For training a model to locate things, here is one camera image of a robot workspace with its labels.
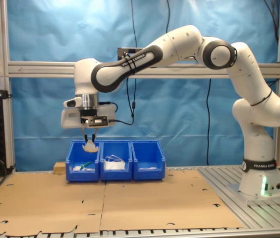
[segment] blue plastic bin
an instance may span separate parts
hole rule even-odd
[[[125,170],[105,170],[104,160],[107,156],[115,155],[125,162]],[[108,180],[131,180],[132,179],[132,153],[130,141],[102,141],[100,152],[100,178]]]
[[[85,141],[74,140],[71,143],[69,152],[66,158],[66,179],[69,182],[86,182],[99,180],[99,155],[101,150],[101,141],[95,141],[95,145],[99,146],[96,153],[86,152],[82,148]],[[75,166],[81,166],[88,161],[92,164],[86,168],[94,169],[94,171],[73,171]]]
[[[131,148],[134,180],[165,178],[165,155],[158,141],[131,141]]]

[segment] metal table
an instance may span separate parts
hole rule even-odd
[[[74,234],[74,230],[64,234],[42,234],[27,238],[86,238],[86,237],[280,237],[280,199],[258,201],[246,206],[228,189],[227,185],[237,184],[241,180],[241,166],[176,167],[168,170],[197,169],[213,186],[218,196],[231,211],[242,221],[241,229],[185,229],[185,230],[138,230],[138,231],[103,231],[94,234]]]

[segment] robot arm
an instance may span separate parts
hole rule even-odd
[[[273,140],[264,128],[280,126],[280,98],[266,84],[253,53],[245,43],[230,45],[218,38],[202,37],[191,25],[175,29],[117,62],[78,61],[74,73],[76,97],[64,102],[67,109],[62,113],[62,126],[98,128],[114,125],[115,108],[110,105],[101,107],[98,91],[112,92],[136,72],[148,67],[167,66],[191,56],[210,69],[227,69],[236,92],[242,98],[232,109],[244,135],[245,174],[241,192],[251,196],[280,193],[280,188],[273,191],[276,183],[280,184],[280,172],[273,157]],[[264,177],[268,177],[273,185],[262,194]]]

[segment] cardboard sheet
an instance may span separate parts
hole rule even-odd
[[[104,183],[69,184],[65,175],[13,175],[0,187],[0,234],[99,232],[104,192]]]
[[[107,182],[102,231],[237,227],[242,223],[195,170],[167,171],[160,182]]]

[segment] blue fabric curtain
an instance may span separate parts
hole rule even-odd
[[[10,59],[116,61],[118,47],[134,47],[130,0],[8,0]],[[263,1],[169,0],[168,30],[192,24],[204,36],[245,42],[259,63],[277,61],[272,18]],[[138,47],[166,32],[166,0],[134,0]],[[16,167],[51,170],[64,161],[78,129],[62,129],[62,103],[74,97],[73,79],[13,78]],[[134,80],[130,80],[133,92]],[[207,79],[138,79],[135,123],[100,129],[98,139],[159,140],[168,166],[206,164]],[[99,95],[131,121],[126,87]],[[229,79],[214,79],[209,97],[211,165],[241,164],[243,136],[232,116],[239,98]]]

